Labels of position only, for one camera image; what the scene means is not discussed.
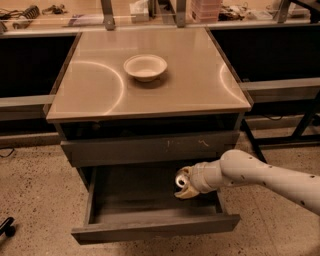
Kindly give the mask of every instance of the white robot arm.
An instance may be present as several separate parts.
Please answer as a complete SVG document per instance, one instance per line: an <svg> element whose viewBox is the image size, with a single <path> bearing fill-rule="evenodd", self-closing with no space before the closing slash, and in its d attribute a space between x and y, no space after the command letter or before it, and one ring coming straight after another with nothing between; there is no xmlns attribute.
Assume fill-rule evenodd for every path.
<svg viewBox="0 0 320 256"><path fill-rule="evenodd" d="M223 186L258 184L320 215L319 176L272 166L240 150L229 150L214 162L183 167L175 182L181 188L175 196L181 199Z"/></svg>

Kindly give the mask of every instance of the floor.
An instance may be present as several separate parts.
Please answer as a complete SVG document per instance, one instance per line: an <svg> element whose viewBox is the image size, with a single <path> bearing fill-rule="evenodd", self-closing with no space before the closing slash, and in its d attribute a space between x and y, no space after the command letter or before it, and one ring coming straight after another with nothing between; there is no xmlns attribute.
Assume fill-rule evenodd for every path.
<svg viewBox="0 0 320 256"><path fill-rule="evenodd" d="M236 147L254 154L245 134ZM320 175L319 144L263 153L272 165ZM17 228L0 237L0 255L320 255L319 216L258 185L222 190L228 213L241 216L233 232L80 246L70 231L83 224L88 194L57 145L0 158L0 195L0 217L13 216Z"/></svg>

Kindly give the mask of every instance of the drawer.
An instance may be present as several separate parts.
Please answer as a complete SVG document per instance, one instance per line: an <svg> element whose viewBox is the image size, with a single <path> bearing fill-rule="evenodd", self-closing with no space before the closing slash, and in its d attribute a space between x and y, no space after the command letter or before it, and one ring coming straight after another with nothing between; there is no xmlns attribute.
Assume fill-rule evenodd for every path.
<svg viewBox="0 0 320 256"><path fill-rule="evenodd" d="M189 200L174 197L176 171L186 162L90 167L92 179L80 244L145 240L232 231L218 192Z"/></svg>
<svg viewBox="0 0 320 256"><path fill-rule="evenodd" d="M195 132L62 141L73 167L220 157L234 148L238 131Z"/></svg>

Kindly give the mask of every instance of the bowl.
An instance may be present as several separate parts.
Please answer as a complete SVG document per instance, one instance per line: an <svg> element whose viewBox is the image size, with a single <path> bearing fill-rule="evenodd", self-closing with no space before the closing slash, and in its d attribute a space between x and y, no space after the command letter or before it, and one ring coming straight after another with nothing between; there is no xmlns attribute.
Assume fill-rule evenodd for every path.
<svg viewBox="0 0 320 256"><path fill-rule="evenodd" d="M151 54L136 55L124 63L124 70L140 82L151 82L166 69L167 62L159 56Z"/></svg>

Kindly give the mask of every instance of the workbench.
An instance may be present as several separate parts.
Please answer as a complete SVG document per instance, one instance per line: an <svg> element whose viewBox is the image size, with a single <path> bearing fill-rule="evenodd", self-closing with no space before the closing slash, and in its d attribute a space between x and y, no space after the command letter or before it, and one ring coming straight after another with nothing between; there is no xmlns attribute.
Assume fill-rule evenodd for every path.
<svg viewBox="0 0 320 256"><path fill-rule="evenodd" d="M166 60L142 83L123 63L136 54ZM247 98L205 28L87 31L47 114L89 190L81 244L231 231L220 193L174 198L184 165L233 148Z"/></svg>

